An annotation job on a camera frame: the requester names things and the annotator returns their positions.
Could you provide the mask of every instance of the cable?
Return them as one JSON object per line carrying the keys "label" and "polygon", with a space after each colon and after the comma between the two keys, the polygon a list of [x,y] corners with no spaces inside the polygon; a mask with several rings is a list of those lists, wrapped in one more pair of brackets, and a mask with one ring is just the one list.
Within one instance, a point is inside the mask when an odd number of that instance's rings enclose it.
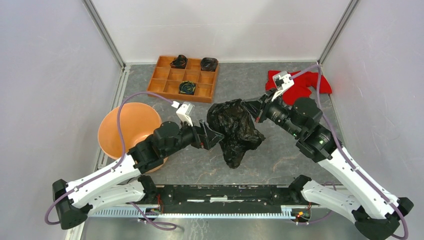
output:
{"label": "cable", "polygon": [[120,122],[121,110],[122,110],[122,108],[123,108],[124,104],[125,104],[125,103],[127,103],[127,102],[131,99],[131,98],[133,98],[133,97],[135,97],[135,96],[138,96],[138,95],[141,95],[141,94],[149,94],[149,95],[153,95],[153,96],[155,96],[155,97],[158,97],[158,98],[161,98],[161,99],[163,99],[163,100],[167,101],[167,102],[168,102],[168,103],[170,103],[170,104],[173,104],[173,103],[174,103],[173,101],[171,101],[171,100],[169,100],[169,99],[167,99],[167,98],[165,98],[165,97],[163,97],[163,96],[161,96],[161,95],[159,95],[159,94],[156,94],[156,93],[153,93],[153,92],[149,92],[149,91],[141,91],[141,92],[134,93],[134,94],[130,95],[129,97],[127,97],[124,101],[122,101],[121,105],[119,106],[118,113],[117,113],[117,116],[116,116],[116,122],[117,122],[117,128],[118,128],[119,138],[120,138],[120,142],[121,142],[121,144],[122,144],[122,155],[121,155],[121,157],[120,157],[120,160],[118,161],[118,163],[117,163],[117,164],[115,164],[115,165],[111,168],[111,171],[105,171],[105,172],[102,172],[101,174],[99,174],[99,175],[97,175],[97,176],[94,176],[93,178],[88,179],[87,181],[85,181],[85,182],[81,183],[80,185],[78,185],[78,186],[74,187],[73,189],[71,189],[71,190],[67,191],[66,193],[64,193],[63,195],[61,195],[60,197],[58,197],[58,198],[57,198],[57,199],[56,199],[56,200],[55,200],[55,201],[51,204],[51,206],[47,209],[47,211],[46,211],[46,213],[45,213],[45,215],[44,215],[44,222],[45,222],[46,224],[48,224],[48,225],[57,225],[57,224],[60,224],[60,223],[61,223],[60,221],[50,221],[50,220],[49,220],[49,214],[50,214],[50,212],[53,210],[53,208],[56,206],[56,204],[58,204],[60,201],[62,201],[64,198],[66,198],[66,197],[67,197],[67,196],[69,196],[70,194],[74,193],[74,192],[75,192],[75,190],[77,190],[77,191],[78,191],[78,189],[80,189],[80,188],[84,187],[85,185],[87,185],[87,184],[89,184],[89,183],[91,183],[91,182],[93,182],[93,181],[95,181],[95,180],[97,180],[97,179],[99,179],[99,178],[101,178],[101,177],[105,176],[106,174],[108,174],[108,173],[110,173],[110,172],[113,172],[113,171],[114,171],[117,167],[119,167],[119,165],[121,165],[121,163],[124,161],[124,158],[125,158],[125,156],[126,156],[126,152],[125,152],[125,142],[124,142],[124,136],[123,136],[122,131],[121,131],[121,122]]}
{"label": "cable", "polygon": [[[337,191],[337,189],[336,189],[336,185],[334,184],[334,182],[332,182],[332,181],[326,181],[326,182],[324,182],[324,184],[323,184],[323,186],[326,186],[326,185],[329,185],[329,184],[331,184],[332,185],[332,188],[334,189],[334,191]],[[313,220],[313,221],[308,221],[308,222],[297,222],[296,223],[296,225],[309,225],[309,224],[317,224],[317,223],[319,223],[319,222],[322,222],[322,221],[324,221],[324,220],[326,220],[326,219],[328,219],[331,215],[333,214],[333,211],[330,211],[329,213],[327,213],[325,216],[323,216],[323,217],[321,217],[321,218],[319,218],[319,219],[317,219],[317,220]]]}
{"label": "cable", "polygon": [[[318,83],[316,84],[316,102],[318,104],[319,109],[323,109],[323,106],[321,106],[321,100],[320,100],[320,85],[321,85],[321,75],[322,75],[322,69],[321,66],[316,63],[312,66],[307,67],[305,70],[293,75],[290,77],[291,80],[299,77],[300,75],[304,74],[305,72],[313,69],[313,68],[317,68],[318,69]],[[336,131],[333,127],[333,125],[331,124],[330,120],[327,118],[327,116],[324,114],[324,112],[322,112],[322,117],[324,118],[325,122],[327,123],[329,130],[331,132],[332,137],[334,138],[334,142],[337,146],[337,149],[340,151],[340,154],[343,156],[344,160],[346,160],[347,164],[349,164],[349,166],[352,169],[356,169],[356,166],[352,163],[351,159],[346,155],[346,153],[343,151],[342,146],[339,143],[339,140],[337,138],[337,134]],[[407,221],[405,220],[404,215],[401,213],[401,211],[391,202],[391,200],[377,187],[375,186],[362,172],[361,170],[356,170],[355,171],[372,189],[374,189],[374,191],[376,191],[380,197],[382,197],[384,199],[384,201],[386,203],[390,203],[390,207],[393,208],[393,210],[397,213],[397,215],[400,218],[400,221],[402,222],[403,225],[403,231],[404,231],[404,235],[403,236],[398,236],[393,234],[392,237],[396,238],[396,239],[400,239],[400,240],[406,240],[408,239],[409,236],[409,230],[408,230],[408,225],[407,225]]]}
{"label": "cable", "polygon": [[145,213],[139,208],[139,206],[137,206],[134,202],[129,202],[129,204],[133,205],[134,208],[136,208],[138,210],[138,212],[143,215],[143,218],[149,223],[151,224],[153,227],[159,229],[159,230],[163,230],[163,231],[172,231],[177,229],[177,225],[170,223],[170,222],[161,222],[161,221],[157,221],[157,222],[153,222],[152,220],[150,220],[150,218],[148,218]]}

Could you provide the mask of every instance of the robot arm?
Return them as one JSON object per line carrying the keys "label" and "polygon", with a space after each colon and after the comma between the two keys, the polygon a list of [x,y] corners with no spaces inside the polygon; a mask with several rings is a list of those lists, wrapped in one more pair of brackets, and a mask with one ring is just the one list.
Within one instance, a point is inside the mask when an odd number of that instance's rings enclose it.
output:
{"label": "robot arm", "polygon": [[73,228],[97,211],[128,202],[139,202],[151,196],[151,179],[141,176],[137,181],[117,185],[125,180],[138,177],[164,163],[164,158],[184,149],[188,145],[206,150],[215,146],[223,135],[211,130],[203,120],[200,126],[193,126],[189,116],[192,105],[179,106],[177,115],[183,120],[177,123],[166,121],[145,140],[130,148],[124,160],[120,159],[83,178],[66,182],[62,179],[53,183],[53,200],[66,197],[56,204],[56,211],[62,229]]}
{"label": "robot arm", "polygon": [[[274,80],[279,86],[277,89],[271,89],[261,97],[244,100],[244,107],[257,123],[270,119],[294,136],[298,140],[296,147],[302,154],[333,174],[354,195],[352,198],[335,192],[301,175],[290,185],[294,198],[320,204],[345,216],[370,239],[388,238],[400,225],[400,217],[390,203],[393,203],[403,216],[410,212],[414,204],[406,197],[396,197],[379,185],[342,146],[341,150],[354,167],[345,161],[331,131],[319,123],[323,112],[313,99],[299,98],[291,108],[274,101],[287,90],[285,86],[290,86],[289,82],[293,81],[286,72],[276,75]],[[355,172],[358,170],[383,192],[389,202]]]}

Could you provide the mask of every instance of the orange bowl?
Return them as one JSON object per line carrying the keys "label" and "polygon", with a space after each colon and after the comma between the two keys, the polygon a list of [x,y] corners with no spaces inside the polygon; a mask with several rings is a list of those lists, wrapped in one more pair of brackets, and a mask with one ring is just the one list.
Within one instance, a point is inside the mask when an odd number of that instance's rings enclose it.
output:
{"label": "orange bowl", "polygon": [[[118,134],[117,114],[119,107],[109,112],[98,128],[97,139],[103,152],[112,159],[118,159],[122,155],[122,144]],[[125,142],[125,152],[137,143],[146,139],[153,131],[162,124],[158,112],[151,106],[140,102],[126,103],[120,112],[120,128]],[[148,171],[154,172],[162,165]]]}

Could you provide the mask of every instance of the black tape roll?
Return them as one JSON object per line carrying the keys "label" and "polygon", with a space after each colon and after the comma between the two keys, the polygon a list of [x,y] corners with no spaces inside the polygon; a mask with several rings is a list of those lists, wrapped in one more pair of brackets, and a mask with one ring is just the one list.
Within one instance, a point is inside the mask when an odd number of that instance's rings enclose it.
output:
{"label": "black tape roll", "polygon": [[213,57],[205,57],[200,61],[202,71],[215,72],[218,67],[218,60]]}
{"label": "black tape roll", "polygon": [[184,55],[178,55],[178,57],[173,60],[169,65],[173,69],[185,69],[187,65],[187,57]]}
{"label": "black tape roll", "polygon": [[191,81],[183,81],[179,85],[179,93],[180,94],[186,94],[186,95],[194,95],[196,89],[196,83]]}

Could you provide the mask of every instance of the metal frame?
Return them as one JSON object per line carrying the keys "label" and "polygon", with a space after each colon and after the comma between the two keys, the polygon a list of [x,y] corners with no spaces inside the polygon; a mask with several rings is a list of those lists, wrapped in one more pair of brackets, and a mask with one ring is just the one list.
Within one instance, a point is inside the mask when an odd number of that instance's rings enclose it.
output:
{"label": "metal frame", "polygon": [[113,57],[115,58],[116,62],[121,68],[125,68],[126,64],[121,57],[117,46],[115,45],[114,41],[112,40],[111,36],[109,35],[108,30],[106,29],[105,24],[103,23],[102,19],[100,18],[99,13],[96,10],[96,7],[93,4],[92,0],[82,0],[85,7],[87,8],[88,13],[90,13],[91,18],[93,19],[93,22],[98,28],[98,31],[100,32],[101,36],[103,37],[104,41],[106,42],[109,49],[112,51]]}
{"label": "metal frame", "polygon": [[344,10],[344,13],[340,18],[340,21],[335,27],[334,32],[332,33],[330,39],[328,40],[328,43],[325,46],[324,51],[321,53],[321,56],[318,59],[318,63],[323,64],[323,62],[326,60],[326,58],[328,57],[330,51],[333,49],[334,44],[336,43],[343,29],[345,28],[346,23],[352,16],[352,13],[354,12],[359,2],[360,0],[350,0],[349,4],[346,7],[346,10]]}

